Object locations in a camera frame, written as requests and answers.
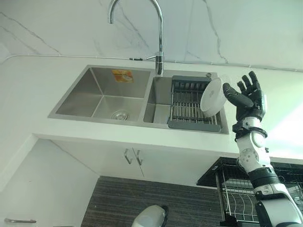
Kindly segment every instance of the white countertop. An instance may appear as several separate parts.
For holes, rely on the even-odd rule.
[[[48,118],[87,65],[154,69],[154,62],[64,57],[13,57],[0,65],[0,191],[37,138],[119,141],[140,148],[154,145],[205,155],[238,155],[231,132],[236,108],[230,103],[225,104],[229,135]],[[227,74],[233,86],[254,70],[267,95],[262,127],[269,134],[270,155],[275,161],[303,163],[303,73],[180,63],[165,63],[164,67]]]

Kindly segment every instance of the white plate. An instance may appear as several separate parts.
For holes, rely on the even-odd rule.
[[[213,79],[206,87],[200,101],[200,108],[204,117],[216,115],[224,106],[226,98],[223,93],[223,84],[228,83],[226,75]]]

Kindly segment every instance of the sink drain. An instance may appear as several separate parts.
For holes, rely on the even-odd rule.
[[[128,118],[128,113],[124,110],[119,110],[114,112],[112,115],[112,119],[125,121]]]

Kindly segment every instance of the metal wire rack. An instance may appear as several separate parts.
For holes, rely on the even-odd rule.
[[[208,78],[205,81],[185,81],[180,78],[172,81],[169,117],[171,125],[180,126],[186,123],[187,129],[194,129],[195,123],[199,124],[204,131],[220,131],[220,113],[205,117],[200,109],[202,94],[210,81]]]
[[[303,213],[303,171],[294,171],[281,168],[281,165],[272,165],[280,181],[286,185],[290,195]],[[255,210],[257,200],[247,175],[234,165],[224,165],[220,175],[221,206],[224,212],[235,217],[238,222],[258,223]]]

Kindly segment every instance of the cabinet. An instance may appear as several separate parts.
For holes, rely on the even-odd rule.
[[[51,141],[38,140],[0,193],[0,226],[79,227],[97,179]],[[4,218],[36,223],[9,224]]]
[[[119,143],[83,143],[54,140],[99,175],[195,186],[219,158],[186,150],[123,147]]]
[[[53,142],[99,175],[134,179],[143,177],[132,148],[107,143]]]
[[[145,180],[195,186],[219,158],[186,150],[134,149]]]

